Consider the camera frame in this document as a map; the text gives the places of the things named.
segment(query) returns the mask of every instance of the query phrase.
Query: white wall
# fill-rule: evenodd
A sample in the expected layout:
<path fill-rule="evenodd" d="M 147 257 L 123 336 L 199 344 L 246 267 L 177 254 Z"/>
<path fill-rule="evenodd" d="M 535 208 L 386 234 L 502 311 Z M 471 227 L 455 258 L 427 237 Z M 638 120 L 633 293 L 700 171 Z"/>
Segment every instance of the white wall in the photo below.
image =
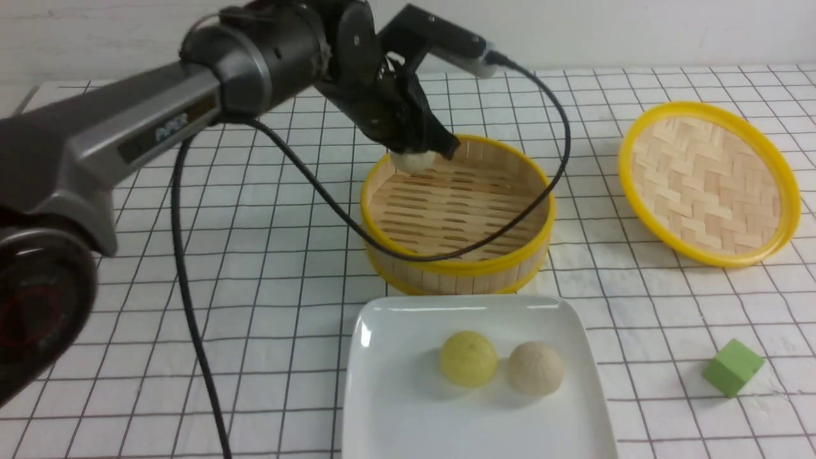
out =
<path fill-rule="evenodd" d="M 115 78 L 235 0 L 0 0 L 0 82 Z M 816 61 L 816 0 L 415 0 L 536 68 Z M 379 26 L 403 0 L 372 0 Z M 439 69 L 430 63 L 425 69 Z"/>

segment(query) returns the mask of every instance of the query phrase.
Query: green block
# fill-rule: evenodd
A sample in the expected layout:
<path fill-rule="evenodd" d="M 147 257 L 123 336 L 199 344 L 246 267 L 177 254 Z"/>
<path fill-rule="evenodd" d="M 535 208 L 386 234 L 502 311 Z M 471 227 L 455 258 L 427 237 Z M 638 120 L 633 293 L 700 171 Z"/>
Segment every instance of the green block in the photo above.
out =
<path fill-rule="evenodd" d="M 762 357 L 733 339 L 703 370 L 703 378 L 732 399 L 765 363 Z"/>

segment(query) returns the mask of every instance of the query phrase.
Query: white plate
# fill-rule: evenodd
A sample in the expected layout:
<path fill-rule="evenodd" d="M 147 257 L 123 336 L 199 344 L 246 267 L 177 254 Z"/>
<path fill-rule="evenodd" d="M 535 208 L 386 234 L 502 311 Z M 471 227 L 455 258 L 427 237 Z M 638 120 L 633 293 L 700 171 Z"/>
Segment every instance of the white plate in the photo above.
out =
<path fill-rule="evenodd" d="M 502 358 L 485 387 L 451 385 L 439 346 L 461 330 L 487 336 Z M 564 382 L 542 399 L 514 392 L 505 362 L 524 341 L 554 346 Z M 343 456 L 349 459 L 616 459 L 587 334 L 572 307 L 540 296 L 404 296 L 357 319 L 346 376 Z"/>

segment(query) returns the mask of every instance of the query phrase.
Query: woven bamboo lid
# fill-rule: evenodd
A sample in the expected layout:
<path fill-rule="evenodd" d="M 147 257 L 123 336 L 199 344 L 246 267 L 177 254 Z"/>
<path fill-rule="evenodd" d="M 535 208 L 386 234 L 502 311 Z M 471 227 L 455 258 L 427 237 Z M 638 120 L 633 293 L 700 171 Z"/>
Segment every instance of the woven bamboo lid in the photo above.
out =
<path fill-rule="evenodd" d="M 644 223 L 703 263 L 752 265 L 796 231 L 799 189 L 784 157 L 716 107 L 672 102 L 646 112 L 624 139 L 619 173 Z"/>

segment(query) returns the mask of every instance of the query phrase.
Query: table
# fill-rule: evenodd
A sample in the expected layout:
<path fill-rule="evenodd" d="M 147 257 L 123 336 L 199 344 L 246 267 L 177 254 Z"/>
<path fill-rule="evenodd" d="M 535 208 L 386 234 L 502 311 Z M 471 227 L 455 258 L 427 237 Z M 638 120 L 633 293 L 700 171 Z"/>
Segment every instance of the table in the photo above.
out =
<path fill-rule="evenodd" d="M 563 296 L 598 362 L 622 458 L 816 457 L 816 65 L 543 71 L 574 133 L 549 260 L 524 293 Z M 545 171 L 559 140 L 523 78 L 424 74 L 455 132 L 523 148 Z M 101 82 L 54 82 L 31 103 Z M 678 256 L 635 218 L 617 148 L 644 109 L 703 100 L 747 118 L 802 190 L 796 238 L 744 270 Z M 262 118 L 359 218 L 384 149 L 315 91 Z M 359 309 L 398 292 L 361 240 L 271 142 L 214 127 L 184 170 L 183 224 L 198 320 L 237 457 L 341 456 L 348 343 Z M 0 457 L 217 457 L 219 445 L 174 284 L 167 184 L 175 151 L 113 191 L 116 258 L 99 260 L 89 323 L 56 365 L 0 409 Z M 700 376 L 731 338 L 768 363 L 737 398 Z"/>

